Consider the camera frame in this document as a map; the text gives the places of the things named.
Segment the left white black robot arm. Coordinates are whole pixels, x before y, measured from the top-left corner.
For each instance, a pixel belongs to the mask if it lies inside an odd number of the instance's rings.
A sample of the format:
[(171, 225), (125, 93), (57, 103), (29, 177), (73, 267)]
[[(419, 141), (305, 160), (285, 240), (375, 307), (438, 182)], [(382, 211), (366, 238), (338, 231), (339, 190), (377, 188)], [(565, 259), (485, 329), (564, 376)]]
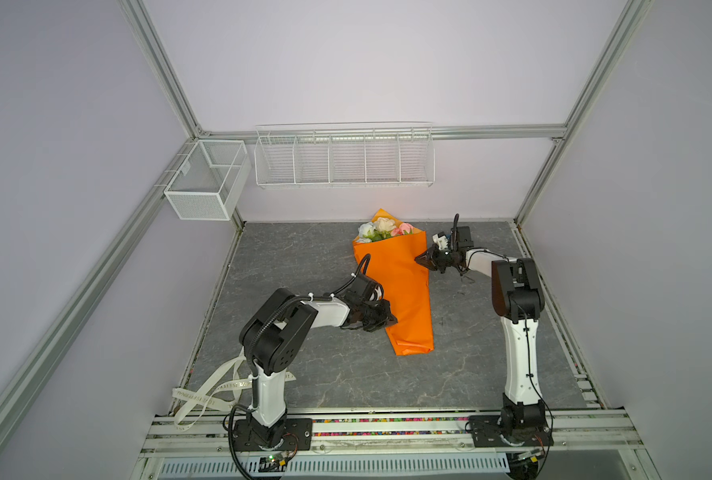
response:
[(368, 276), (371, 256), (364, 256), (349, 279), (330, 293), (296, 295), (277, 289), (243, 327), (239, 341), (250, 369), (251, 403), (233, 406), (222, 422), (239, 474), (254, 472), (241, 452), (263, 451), (258, 473), (280, 474), (300, 451), (311, 447), (313, 420), (291, 418), (285, 400), (286, 374), (311, 330), (333, 327), (373, 332), (397, 318), (383, 286)]

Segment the cream fake rose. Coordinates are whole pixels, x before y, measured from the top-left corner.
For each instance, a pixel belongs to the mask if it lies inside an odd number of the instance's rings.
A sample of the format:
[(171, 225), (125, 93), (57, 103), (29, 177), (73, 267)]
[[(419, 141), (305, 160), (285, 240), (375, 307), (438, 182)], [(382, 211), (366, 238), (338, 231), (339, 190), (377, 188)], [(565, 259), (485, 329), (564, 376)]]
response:
[(396, 222), (392, 218), (378, 217), (373, 221), (375, 231), (380, 235), (392, 236), (393, 231), (397, 228)]

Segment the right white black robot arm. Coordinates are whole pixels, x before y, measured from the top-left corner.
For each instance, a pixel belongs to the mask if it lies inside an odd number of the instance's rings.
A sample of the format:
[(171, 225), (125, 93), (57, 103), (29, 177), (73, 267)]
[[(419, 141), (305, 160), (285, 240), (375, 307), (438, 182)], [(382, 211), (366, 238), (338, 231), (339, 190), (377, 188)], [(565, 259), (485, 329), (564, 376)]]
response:
[(535, 261), (476, 247), (470, 228), (453, 225), (433, 236), (431, 246), (415, 258), (430, 271), (450, 268), (491, 278), (491, 299), (501, 320), (506, 350), (506, 382), (497, 417), (471, 416), (467, 429), (478, 446), (553, 445), (553, 415), (542, 395), (537, 367), (537, 331), (545, 295)]

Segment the orange wrapping paper sheet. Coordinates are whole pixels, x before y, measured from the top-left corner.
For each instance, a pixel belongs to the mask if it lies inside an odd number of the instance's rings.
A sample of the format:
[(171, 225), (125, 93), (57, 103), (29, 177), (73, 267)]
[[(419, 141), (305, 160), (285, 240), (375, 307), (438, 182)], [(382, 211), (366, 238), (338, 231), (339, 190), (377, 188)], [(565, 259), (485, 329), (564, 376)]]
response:
[[(396, 225), (404, 223), (380, 209), (372, 219), (392, 218)], [(352, 241), (354, 257), (361, 261), (369, 256), (367, 275), (382, 285), (383, 297), (390, 302), (398, 323), (386, 329), (393, 350), (398, 356), (427, 354), (434, 350), (429, 270), (418, 265), (415, 258), (428, 246), (426, 232), (413, 226), (414, 233), (392, 237), (380, 235), (370, 243)]]

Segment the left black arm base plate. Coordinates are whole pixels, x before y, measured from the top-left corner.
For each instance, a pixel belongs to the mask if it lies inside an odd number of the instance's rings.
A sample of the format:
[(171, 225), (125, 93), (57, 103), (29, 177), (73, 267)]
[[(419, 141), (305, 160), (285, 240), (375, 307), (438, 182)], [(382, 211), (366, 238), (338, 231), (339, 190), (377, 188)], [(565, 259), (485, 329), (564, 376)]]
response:
[(229, 438), (238, 452), (308, 451), (313, 438), (313, 420), (283, 417), (272, 426), (262, 425), (252, 416), (234, 421)]

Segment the white fake rose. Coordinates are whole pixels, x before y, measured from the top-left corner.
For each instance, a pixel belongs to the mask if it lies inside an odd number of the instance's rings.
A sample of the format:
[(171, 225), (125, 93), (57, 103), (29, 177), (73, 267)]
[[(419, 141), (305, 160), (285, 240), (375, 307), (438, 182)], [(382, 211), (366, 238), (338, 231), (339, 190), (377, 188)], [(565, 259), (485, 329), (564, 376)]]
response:
[(378, 232), (373, 223), (367, 222), (359, 226), (357, 243), (373, 242), (378, 236)]

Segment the dark pink fake rose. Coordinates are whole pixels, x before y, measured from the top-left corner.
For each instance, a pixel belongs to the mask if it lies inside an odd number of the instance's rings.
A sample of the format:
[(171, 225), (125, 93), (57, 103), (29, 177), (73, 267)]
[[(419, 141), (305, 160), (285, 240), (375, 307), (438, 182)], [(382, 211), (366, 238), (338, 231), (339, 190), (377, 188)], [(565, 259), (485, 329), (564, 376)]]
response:
[(391, 236), (392, 237), (398, 237), (398, 236), (404, 236), (404, 235), (409, 235), (414, 233), (414, 227), (406, 222), (401, 223), (400, 225), (396, 226), (392, 231), (391, 231)]

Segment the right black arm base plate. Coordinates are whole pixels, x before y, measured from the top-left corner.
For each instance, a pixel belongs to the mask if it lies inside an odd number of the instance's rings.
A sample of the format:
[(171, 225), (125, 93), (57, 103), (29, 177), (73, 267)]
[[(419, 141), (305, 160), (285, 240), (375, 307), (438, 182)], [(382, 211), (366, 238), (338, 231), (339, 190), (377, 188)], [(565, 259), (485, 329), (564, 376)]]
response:
[(547, 425), (512, 425), (504, 423), (500, 415), (471, 415), (466, 423), (477, 448), (524, 447), (548, 448), (554, 445)]

